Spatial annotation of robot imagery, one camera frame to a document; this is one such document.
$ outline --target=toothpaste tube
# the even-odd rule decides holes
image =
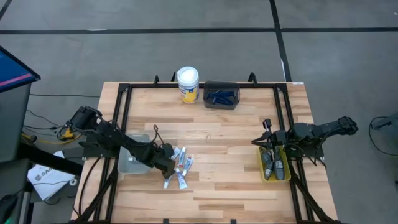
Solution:
[[[167,189],[167,187],[169,186],[169,183],[170,183],[170,180],[172,179],[172,177],[173,177],[173,174],[172,174],[169,178],[167,178],[167,179],[164,180],[163,189]]]
[[[186,181],[184,180],[184,177],[182,176],[180,169],[179,168],[175,168],[175,172],[178,178],[178,182],[180,184],[180,190],[182,189],[186,189],[188,187]]]
[[[178,167],[183,167],[185,160],[185,147],[182,148],[180,159],[178,160]]]
[[[181,149],[176,147],[174,150],[174,155],[172,155],[171,159],[174,160],[175,158],[177,158],[177,156],[180,154],[180,152],[181,152]]]
[[[185,161],[184,171],[182,171],[183,176],[185,176],[187,174],[189,168],[191,168],[192,162],[193,162],[193,158],[188,156],[187,161]]]

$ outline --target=monitor screen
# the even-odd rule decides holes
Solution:
[[[38,74],[0,47],[0,92],[39,79],[40,76]]]

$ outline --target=yellow bin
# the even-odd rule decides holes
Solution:
[[[280,148],[279,150],[279,155],[282,158],[282,162],[284,163],[284,171],[285,171],[285,179],[284,180],[278,180],[276,179],[275,172],[272,172],[271,176],[266,180],[266,177],[264,175],[264,169],[267,168],[267,164],[262,162],[261,159],[261,147],[257,150],[257,156],[259,158],[259,163],[260,163],[260,176],[263,182],[269,183],[269,182],[283,182],[290,180],[291,175],[289,171],[289,164],[287,163],[287,157],[286,157],[286,152],[283,150],[283,146],[278,146]]]

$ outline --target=white lid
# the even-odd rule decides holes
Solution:
[[[199,73],[194,67],[182,67],[177,72],[177,81],[185,86],[196,85],[196,83],[199,81]]]

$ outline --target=wooden tabletop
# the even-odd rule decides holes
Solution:
[[[112,119],[118,85],[104,83],[98,109],[106,120]],[[305,86],[287,86],[294,121],[312,123]],[[168,189],[163,189],[164,178],[157,169],[142,175],[119,175],[112,222],[161,223],[163,218],[169,218],[171,223],[229,223],[231,219],[238,223],[295,223],[289,182],[263,183],[260,178],[257,147],[251,145],[251,140],[264,132],[261,123],[265,118],[271,119],[273,131],[278,130],[272,89],[241,89],[235,110],[205,108],[202,97],[191,105],[183,103],[177,88],[133,89],[126,133],[147,133],[153,138],[156,124],[163,140],[173,147],[185,146],[194,162],[185,178],[188,188],[184,190],[179,189],[175,176]],[[289,128],[286,116],[284,120]],[[85,162],[75,208],[83,180],[94,161]],[[98,192],[103,161],[97,163],[88,179],[83,210]],[[308,160],[304,160],[304,168],[312,196],[326,214],[336,219],[325,168],[315,167]],[[303,197],[299,190],[298,193],[305,219]],[[102,218],[107,202],[108,194],[104,197]]]

